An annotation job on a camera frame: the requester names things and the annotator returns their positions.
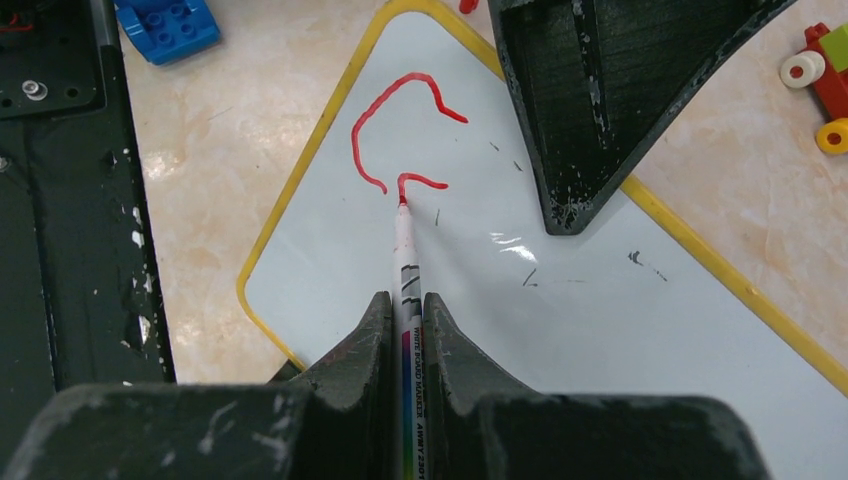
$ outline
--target screw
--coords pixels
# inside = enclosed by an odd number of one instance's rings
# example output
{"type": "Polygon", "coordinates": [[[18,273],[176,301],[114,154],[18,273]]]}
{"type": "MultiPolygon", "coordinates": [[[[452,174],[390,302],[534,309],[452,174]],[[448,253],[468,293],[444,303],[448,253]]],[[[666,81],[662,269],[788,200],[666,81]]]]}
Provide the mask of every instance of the screw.
{"type": "Polygon", "coordinates": [[[23,90],[27,98],[33,102],[40,102],[47,97],[47,87],[43,83],[36,82],[35,80],[25,81],[21,85],[21,90],[23,90]]]}

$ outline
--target blue toy block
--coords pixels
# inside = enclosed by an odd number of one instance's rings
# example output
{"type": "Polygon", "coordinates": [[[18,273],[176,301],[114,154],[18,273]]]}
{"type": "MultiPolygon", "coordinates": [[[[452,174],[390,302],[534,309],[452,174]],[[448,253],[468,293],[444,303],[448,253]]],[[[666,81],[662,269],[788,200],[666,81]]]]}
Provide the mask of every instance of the blue toy block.
{"type": "Polygon", "coordinates": [[[115,6],[127,37],[154,65],[193,55],[221,38],[203,0],[115,0],[115,6]]]}

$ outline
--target whiteboard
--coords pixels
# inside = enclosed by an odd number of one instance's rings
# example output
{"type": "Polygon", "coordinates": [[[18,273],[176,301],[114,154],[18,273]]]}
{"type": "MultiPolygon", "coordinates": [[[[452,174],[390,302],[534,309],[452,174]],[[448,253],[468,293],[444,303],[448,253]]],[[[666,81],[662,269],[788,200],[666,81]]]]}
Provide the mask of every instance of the whiteboard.
{"type": "Polygon", "coordinates": [[[715,397],[777,478],[845,477],[846,398],[624,194],[577,237],[545,233],[505,85],[422,13],[386,26],[245,285],[252,312],[307,365],[391,286],[403,171],[450,184],[408,186],[422,291],[441,294],[518,379],[542,392],[715,397]],[[469,123],[441,115],[423,83],[395,93],[359,137],[384,196],[356,173],[351,128],[412,71],[469,123]]]}

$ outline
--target toy car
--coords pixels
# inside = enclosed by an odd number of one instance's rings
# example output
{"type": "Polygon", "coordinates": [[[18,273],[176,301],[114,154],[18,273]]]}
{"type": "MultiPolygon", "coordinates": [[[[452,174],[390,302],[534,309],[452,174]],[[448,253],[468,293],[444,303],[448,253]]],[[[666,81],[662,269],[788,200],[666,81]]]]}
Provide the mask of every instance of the toy car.
{"type": "Polygon", "coordinates": [[[789,88],[813,86],[831,118],[816,143],[825,153],[848,153],[848,24],[830,31],[819,23],[804,36],[807,46],[783,62],[780,79],[789,88]]]}

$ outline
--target yellow border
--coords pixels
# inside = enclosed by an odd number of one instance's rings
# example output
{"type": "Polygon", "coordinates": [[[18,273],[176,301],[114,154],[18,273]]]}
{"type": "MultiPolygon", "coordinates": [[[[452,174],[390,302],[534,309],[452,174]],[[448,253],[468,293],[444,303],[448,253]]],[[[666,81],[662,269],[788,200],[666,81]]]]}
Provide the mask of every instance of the yellow border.
{"type": "MultiPolygon", "coordinates": [[[[359,73],[365,66],[365,62],[371,55],[371,50],[380,38],[383,29],[397,15],[405,12],[421,12],[432,17],[441,24],[451,35],[472,52],[484,65],[495,72],[503,80],[503,72],[498,62],[497,52],[477,32],[471,29],[462,19],[443,3],[437,0],[393,0],[383,6],[374,20],[365,31],[365,35],[353,54],[353,59],[342,75],[333,96],[327,103],[315,131],[306,142],[306,147],[292,171],[291,177],[283,192],[277,199],[271,215],[262,233],[256,240],[250,255],[245,262],[244,268],[238,277],[237,291],[239,302],[248,316],[265,332],[271,340],[280,347],[280,350],[291,359],[300,369],[305,369],[303,362],[294,355],[291,349],[280,340],[280,338],[268,328],[265,323],[250,308],[245,297],[245,286],[250,277],[259,256],[265,245],[271,238],[271,234],[277,227],[277,223],[283,216],[289,201],[300,184],[306,169],[312,162],[312,158],[318,151],[318,147],[330,130],[330,126],[342,107],[348,93],[356,82],[359,73]]],[[[833,384],[843,395],[848,396],[848,370],[819,346],[806,332],[801,330],[789,317],[763,296],[741,273],[739,273],[727,260],[713,250],[703,239],[701,239],[686,223],[683,222],[665,204],[657,199],[647,187],[636,177],[630,176],[621,186],[622,191],[633,200],[642,210],[671,235],[683,248],[686,249],[701,265],[716,277],[728,290],[742,301],[755,315],[760,317],[780,338],[788,343],[799,355],[833,384]]]]}

